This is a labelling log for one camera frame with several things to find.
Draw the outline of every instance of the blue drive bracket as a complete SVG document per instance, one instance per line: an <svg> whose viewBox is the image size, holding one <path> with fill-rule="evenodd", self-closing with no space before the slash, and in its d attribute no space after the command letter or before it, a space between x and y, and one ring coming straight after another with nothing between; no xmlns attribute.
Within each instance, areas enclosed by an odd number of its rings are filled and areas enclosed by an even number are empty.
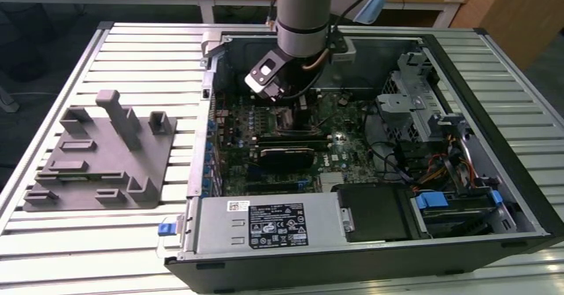
<svg viewBox="0 0 564 295"><path fill-rule="evenodd" d="M159 237L176 236L176 224L159 224Z"/></svg>
<svg viewBox="0 0 564 295"><path fill-rule="evenodd" d="M439 191L429 191L421 193L415 197L415 203L419 209L449 206L449 202L446 201L443 193Z"/></svg>
<svg viewBox="0 0 564 295"><path fill-rule="evenodd" d="M501 197L499 192L495 191L494 189L490 191L490 197L497 206L502 205L504 198Z"/></svg>

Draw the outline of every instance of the robotic arm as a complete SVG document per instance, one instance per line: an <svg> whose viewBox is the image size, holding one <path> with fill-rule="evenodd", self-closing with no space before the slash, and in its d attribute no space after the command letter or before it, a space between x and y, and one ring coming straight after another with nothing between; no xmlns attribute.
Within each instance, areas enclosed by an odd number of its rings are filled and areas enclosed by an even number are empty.
<svg viewBox="0 0 564 295"><path fill-rule="evenodd" d="M299 98L320 76L324 60L342 42L336 25L342 18L370 24L385 0L278 0L278 47L244 78L262 98ZM330 26L330 13L339 16Z"/></svg>

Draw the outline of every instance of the floor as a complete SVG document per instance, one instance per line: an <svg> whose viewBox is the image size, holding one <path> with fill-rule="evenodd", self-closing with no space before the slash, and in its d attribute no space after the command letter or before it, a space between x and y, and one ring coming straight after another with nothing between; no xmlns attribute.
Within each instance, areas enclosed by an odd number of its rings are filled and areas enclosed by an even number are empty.
<svg viewBox="0 0 564 295"><path fill-rule="evenodd" d="M45 14L53 22L57 39L38 44L37 49L48 71L34 81L16 82L0 71L0 86L10 93L41 92L48 94L17 94L14 100L20 110L14 114L0 111L0 189L9 178L13 167L34 136L36 130L48 113L56 93L72 72L84 47L100 21L120 22L200 22L196 6L119 6L111 5L44 5ZM263 23L266 8L216 7L217 23ZM0 57L10 57L2 51L1 39L14 36L13 28L0 15ZM558 35L525 75L537 86L556 110L564 114L564 36Z"/></svg>

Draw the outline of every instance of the warning symbol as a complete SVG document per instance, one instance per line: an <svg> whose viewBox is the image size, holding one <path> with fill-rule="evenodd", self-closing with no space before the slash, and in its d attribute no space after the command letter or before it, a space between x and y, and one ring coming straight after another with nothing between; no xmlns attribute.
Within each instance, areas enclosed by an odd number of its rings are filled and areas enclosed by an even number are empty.
<svg viewBox="0 0 564 295"><path fill-rule="evenodd" d="M262 224L252 224L252 227L250 228L251 234L259 234L262 232Z"/></svg>

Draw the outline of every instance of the barcode sticker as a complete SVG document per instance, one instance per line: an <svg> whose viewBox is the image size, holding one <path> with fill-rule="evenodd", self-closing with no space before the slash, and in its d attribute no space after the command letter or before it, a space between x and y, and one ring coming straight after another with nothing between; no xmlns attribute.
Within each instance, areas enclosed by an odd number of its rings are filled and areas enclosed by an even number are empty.
<svg viewBox="0 0 564 295"><path fill-rule="evenodd" d="M248 211L250 201L227 201L227 211Z"/></svg>

